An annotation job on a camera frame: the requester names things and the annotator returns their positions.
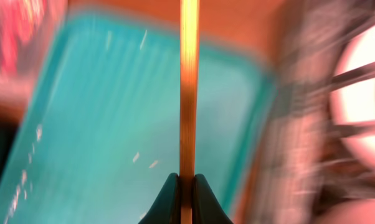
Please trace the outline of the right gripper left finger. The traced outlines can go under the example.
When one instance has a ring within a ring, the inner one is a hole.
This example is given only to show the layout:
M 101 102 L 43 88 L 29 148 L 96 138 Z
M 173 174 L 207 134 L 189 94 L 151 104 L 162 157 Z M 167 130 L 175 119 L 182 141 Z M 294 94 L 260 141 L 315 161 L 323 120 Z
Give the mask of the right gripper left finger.
M 139 224 L 179 224 L 179 176 L 168 175 L 159 194 Z

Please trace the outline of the large white plate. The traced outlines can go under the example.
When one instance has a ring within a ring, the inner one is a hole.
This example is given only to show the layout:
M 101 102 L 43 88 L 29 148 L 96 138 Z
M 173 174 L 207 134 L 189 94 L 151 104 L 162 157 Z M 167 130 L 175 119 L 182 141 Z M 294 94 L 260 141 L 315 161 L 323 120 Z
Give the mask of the large white plate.
M 375 62 L 375 25 L 354 37 L 339 60 L 334 76 Z M 375 78 L 342 87 L 330 94 L 336 124 L 375 121 Z M 375 134 L 343 138 L 342 142 L 361 162 L 375 170 Z

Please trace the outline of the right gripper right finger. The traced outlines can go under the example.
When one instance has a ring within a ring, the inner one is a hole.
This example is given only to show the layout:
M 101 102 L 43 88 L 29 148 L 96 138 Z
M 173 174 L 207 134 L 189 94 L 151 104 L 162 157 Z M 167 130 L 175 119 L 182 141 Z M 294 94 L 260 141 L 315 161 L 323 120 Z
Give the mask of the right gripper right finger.
M 233 224 L 202 174 L 194 176 L 192 187 L 193 224 Z

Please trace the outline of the red foil snack wrapper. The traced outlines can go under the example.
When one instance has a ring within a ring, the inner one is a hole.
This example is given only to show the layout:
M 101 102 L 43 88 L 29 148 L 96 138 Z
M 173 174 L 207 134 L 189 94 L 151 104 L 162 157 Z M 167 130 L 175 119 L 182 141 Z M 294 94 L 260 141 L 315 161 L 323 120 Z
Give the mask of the red foil snack wrapper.
M 0 0 L 0 79 L 33 76 L 68 0 Z

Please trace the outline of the wooden chopstick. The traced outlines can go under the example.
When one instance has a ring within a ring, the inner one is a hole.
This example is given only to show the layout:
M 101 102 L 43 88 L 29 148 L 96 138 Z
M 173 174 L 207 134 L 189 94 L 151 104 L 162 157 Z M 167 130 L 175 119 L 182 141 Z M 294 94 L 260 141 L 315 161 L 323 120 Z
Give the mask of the wooden chopstick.
M 199 0 L 181 0 L 180 135 L 181 224 L 192 223 L 195 173 L 197 78 L 199 63 Z

